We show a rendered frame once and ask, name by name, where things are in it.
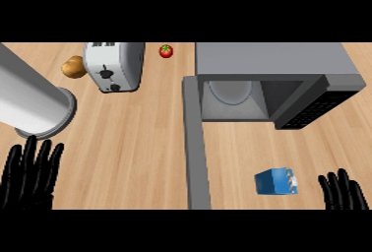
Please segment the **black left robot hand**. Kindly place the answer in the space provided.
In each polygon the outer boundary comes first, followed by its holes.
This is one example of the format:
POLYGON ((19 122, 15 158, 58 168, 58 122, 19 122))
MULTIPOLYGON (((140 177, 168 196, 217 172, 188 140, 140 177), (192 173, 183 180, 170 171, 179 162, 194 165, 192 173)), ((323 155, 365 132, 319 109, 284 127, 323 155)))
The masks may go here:
POLYGON ((53 148, 52 141, 44 140, 40 149, 37 143, 33 135, 25 146, 11 148, 0 180, 2 211, 52 210, 64 143, 53 148))

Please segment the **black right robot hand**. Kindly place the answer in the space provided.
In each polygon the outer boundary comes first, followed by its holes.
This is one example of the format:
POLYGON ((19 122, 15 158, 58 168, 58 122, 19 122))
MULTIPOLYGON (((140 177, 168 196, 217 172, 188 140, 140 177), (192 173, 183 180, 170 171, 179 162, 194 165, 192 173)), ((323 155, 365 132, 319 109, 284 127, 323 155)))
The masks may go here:
POLYGON ((325 208, 328 210, 368 210, 362 188, 354 180, 349 179, 344 168, 319 176, 323 190, 325 208))

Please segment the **blue milk carton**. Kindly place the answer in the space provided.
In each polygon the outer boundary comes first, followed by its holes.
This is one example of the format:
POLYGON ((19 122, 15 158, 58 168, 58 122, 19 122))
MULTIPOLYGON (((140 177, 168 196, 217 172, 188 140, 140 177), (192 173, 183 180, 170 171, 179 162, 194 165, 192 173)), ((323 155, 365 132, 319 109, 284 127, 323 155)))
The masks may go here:
POLYGON ((295 195, 298 182, 294 170, 288 167, 276 167, 254 175, 256 192, 259 195, 295 195))

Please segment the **grey microwave door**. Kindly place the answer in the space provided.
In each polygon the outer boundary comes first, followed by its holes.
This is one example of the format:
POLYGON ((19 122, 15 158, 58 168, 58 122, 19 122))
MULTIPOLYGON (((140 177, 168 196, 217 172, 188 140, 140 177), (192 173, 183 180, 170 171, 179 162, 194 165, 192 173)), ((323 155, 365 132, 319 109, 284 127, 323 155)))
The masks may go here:
POLYGON ((205 145, 204 145, 198 79, 195 77, 183 78, 182 94, 183 94, 188 203, 191 210, 210 210, 211 209, 210 179, 208 179, 205 145))

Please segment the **grey microwave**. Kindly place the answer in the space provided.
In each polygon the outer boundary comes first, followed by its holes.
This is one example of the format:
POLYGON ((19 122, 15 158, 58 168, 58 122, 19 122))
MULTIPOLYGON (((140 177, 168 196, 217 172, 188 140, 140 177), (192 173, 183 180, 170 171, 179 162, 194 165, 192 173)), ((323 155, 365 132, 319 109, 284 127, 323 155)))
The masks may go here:
POLYGON ((310 125, 366 87, 340 43, 199 42, 202 119, 310 125))

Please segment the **large silver cylinder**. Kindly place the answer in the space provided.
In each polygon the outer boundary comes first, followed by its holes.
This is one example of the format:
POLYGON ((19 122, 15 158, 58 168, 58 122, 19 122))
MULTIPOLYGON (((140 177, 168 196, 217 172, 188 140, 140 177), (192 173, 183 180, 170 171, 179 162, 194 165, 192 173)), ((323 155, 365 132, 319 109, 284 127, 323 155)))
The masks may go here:
POLYGON ((77 111, 73 92, 58 88, 0 42, 0 122, 21 137, 55 136, 77 111))

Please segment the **brown potato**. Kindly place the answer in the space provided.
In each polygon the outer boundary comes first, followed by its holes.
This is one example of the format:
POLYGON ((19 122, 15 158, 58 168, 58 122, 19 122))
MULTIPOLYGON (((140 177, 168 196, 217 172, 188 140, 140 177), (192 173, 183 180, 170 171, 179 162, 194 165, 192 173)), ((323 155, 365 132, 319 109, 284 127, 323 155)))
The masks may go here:
POLYGON ((87 74, 83 64, 83 57, 71 56, 61 66, 61 71, 68 78, 71 79, 81 78, 87 74))

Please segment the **silver toaster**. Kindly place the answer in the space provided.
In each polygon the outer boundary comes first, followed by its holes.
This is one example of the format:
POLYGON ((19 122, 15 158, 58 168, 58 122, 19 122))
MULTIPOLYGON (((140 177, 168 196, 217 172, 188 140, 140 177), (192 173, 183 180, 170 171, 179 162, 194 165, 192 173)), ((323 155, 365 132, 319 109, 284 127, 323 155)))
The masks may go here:
POLYGON ((143 42, 84 43, 84 68, 104 94, 139 89, 143 53, 143 42))

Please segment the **red tomato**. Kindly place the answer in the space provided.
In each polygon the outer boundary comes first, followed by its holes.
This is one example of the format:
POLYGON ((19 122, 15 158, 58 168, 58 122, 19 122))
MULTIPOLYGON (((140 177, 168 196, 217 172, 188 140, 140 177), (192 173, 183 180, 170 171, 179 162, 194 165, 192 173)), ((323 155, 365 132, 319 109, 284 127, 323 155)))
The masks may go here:
POLYGON ((168 44, 163 44, 158 53, 163 58, 170 58, 173 56, 173 47, 168 44))

